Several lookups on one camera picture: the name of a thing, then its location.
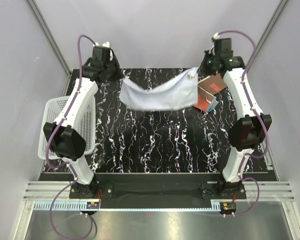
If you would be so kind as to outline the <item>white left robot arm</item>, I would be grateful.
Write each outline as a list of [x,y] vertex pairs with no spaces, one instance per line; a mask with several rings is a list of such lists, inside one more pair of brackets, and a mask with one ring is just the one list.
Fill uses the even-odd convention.
[[81,121],[99,85],[122,77],[119,61],[109,42],[95,43],[92,56],[80,63],[78,77],[63,109],[52,122],[45,122],[42,130],[47,141],[45,161],[53,169],[50,154],[54,153],[66,165],[74,179],[70,187],[72,196],[93,198],[99,193],[96,175],[86,160],[86,147],[94,139],[84,139],[80,134]]

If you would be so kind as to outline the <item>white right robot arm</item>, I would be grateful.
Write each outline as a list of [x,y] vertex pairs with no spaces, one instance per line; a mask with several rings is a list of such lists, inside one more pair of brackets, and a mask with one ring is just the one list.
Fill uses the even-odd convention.
[[214,194],[230,198],[242,189],[243,171],[259,144],[268,140],[272,117],[264,114],[250,87],[245,63],[235,56],[230,38],[212,39],[214,46],[204,52],[198,72],[205,77],[220,74],[233,99],[237,120],[228,131],[231,145],[227,163],[216,184]]

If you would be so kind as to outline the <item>white terry towel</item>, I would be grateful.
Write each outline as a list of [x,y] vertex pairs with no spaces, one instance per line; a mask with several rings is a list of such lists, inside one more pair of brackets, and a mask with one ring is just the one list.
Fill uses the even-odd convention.
[[145,90],[128,77],[121,85],[119,100],[135,111],[177,111],[198,102],[198,67],[192,67],[167,82]]

